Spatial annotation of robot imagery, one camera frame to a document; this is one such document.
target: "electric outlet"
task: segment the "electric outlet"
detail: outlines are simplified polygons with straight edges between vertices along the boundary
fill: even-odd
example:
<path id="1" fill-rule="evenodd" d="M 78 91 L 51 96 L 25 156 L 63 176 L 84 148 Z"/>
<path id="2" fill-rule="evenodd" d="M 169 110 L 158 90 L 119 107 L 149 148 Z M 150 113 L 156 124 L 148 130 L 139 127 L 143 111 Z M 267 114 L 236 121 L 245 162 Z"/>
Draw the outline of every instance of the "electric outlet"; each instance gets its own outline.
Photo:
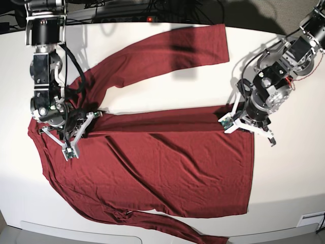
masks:
<path id="1" fill-rule="evenodd" d="M 325 214 L 325 211 L 302 215 L 297 227 L 312 225 L 312 224 L 318 224 L 318 226 L 320 227 L 320 225 L 322 224 L 323 219 L 324 219 L 324 214 Z"/>

